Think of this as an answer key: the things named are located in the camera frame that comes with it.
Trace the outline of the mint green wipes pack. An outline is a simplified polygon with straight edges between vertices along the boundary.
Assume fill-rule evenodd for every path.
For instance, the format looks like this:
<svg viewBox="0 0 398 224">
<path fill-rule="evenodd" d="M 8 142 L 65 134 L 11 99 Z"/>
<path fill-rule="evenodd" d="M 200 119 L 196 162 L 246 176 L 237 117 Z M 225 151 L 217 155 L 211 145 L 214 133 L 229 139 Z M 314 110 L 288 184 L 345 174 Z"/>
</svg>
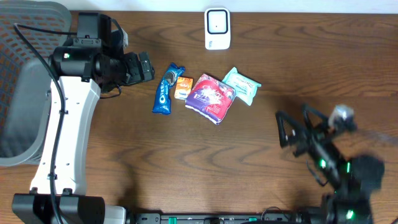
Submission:
<svg viewBox="0 0 398 224">
<path fill-rule="evenodd" d="M 240 74 L 236 67 L 233 67 L 225 75 L 222 82 L 233 87 L 236 91 L 236 96 L 248 106 L 252 105 L 257 89 L 262 86 L 260 83 Z"/>
</svg>

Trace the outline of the orange tissue packet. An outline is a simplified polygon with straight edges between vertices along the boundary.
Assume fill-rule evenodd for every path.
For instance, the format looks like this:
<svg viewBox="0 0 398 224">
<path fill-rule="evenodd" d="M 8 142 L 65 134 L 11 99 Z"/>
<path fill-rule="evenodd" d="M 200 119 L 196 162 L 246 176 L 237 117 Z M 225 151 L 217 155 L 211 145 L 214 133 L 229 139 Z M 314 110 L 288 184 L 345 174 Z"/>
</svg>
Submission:
<svg viewBox="0 0 398 224">
<path fill-rule="evenodd" d="M 186 100 L 192 90 L 193 79 L 187 77 L 178 77 L 175 86 L 174 97 L 179 100 Z"/>
</svg>

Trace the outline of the red purple pad pack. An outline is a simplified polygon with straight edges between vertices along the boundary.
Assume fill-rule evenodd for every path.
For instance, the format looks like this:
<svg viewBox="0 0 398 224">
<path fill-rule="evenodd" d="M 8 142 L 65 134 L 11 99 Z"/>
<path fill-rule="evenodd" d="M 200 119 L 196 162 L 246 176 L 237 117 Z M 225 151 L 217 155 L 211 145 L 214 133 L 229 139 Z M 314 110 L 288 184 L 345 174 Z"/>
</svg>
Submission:
<svg viewBox="0 0 398 224">
<path fill-rule="evenodd" d="M 220 124 L 236 97 L 233 87 L 203 74 L 185 100 L 185 107 Z"/>
</svg>

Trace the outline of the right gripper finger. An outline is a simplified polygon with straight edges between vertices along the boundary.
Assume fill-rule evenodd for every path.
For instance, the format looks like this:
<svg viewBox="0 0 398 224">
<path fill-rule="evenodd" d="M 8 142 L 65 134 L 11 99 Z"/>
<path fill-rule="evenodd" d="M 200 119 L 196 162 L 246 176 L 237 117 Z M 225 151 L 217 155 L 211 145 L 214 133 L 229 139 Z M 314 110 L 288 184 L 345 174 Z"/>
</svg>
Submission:
<svg viewBox="0 0 398 224">
<path fill-rule="evenodd" d="M 292 146 L 308 139 L 307 129 L 285 111 L 275 113 L 281 147 Z"/>
<path fill-rule="evenodd" d="M 323 128 L 328 128 L 328 117 L 321 113 L 320 111 L 316 110 L 315 108 L 312 108 L 308 104 L 303 104 L 302 105 L 302 112 L 303 112 L 303 120 L 307 128 L 314 128 L 321 126 Z M 319 117 L 321 119 L 321 122 L 314 126 L 310 120 L 309 114 L 314 114 L 315 116 Z"/>
</svg>

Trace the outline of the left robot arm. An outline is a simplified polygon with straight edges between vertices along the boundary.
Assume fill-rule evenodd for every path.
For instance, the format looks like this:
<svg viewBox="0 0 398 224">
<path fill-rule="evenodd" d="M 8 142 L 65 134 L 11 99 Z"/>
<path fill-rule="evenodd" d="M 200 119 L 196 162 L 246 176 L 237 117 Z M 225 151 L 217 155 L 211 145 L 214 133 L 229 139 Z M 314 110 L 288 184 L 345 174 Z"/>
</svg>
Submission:
<svg viewBox="0 0 398 224">
<path fill-rule="evenodd" d="M 86 195 L 90 125 L 102 93 L 154 79 L 147 52 L 124 54 L 102 47 L 57 47 L 40 165 L 27 194 L 15 194 L 12 211 L 24 223 L 130 223 L 126 208 Z"/>
</svg>

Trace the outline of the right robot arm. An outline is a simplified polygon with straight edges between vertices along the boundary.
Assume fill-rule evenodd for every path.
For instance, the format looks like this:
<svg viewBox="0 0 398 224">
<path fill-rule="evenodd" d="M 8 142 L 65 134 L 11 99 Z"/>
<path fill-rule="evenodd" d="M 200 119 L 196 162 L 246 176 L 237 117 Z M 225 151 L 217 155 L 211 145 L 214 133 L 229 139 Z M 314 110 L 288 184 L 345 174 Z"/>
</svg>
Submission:
<svg viewBox="0 0 398 224">
<path fill-rule="evenodd" d="M 381 189 L 385 166 L 369 154 L 345 159 L 333 140 L 355 132 L 354 111 L 336 105 L 330 116 L 302 106 L 303 124 L 284 111 L 275 114 L 281 147 L 293 146 L 293 155 L 308 154 L 315 168 L 310 173 L 322 187 L 334 192 L 322 197 L 320 207 L 307 207 L 286 217 L 289 223 L 372 223 L 371 194 Z"/>
</svg>

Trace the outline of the blue Oreo cookie pack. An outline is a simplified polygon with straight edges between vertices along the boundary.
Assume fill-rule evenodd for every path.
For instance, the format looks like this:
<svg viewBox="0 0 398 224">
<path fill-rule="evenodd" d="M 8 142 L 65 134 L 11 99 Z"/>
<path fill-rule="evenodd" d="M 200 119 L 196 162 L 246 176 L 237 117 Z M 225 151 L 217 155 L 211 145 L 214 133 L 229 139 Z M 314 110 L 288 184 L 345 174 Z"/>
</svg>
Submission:
<svg viewBox="0 0 398 224">
<path fill-rule="evenodd" d="M 152 112 L 169 115 L 171 113 L 170 89 L 176 84 L 178 77 L 185 72 L 185 67 L 178 67 L 171 63 L 162 77 L 155 94 Z"/>
</svg>

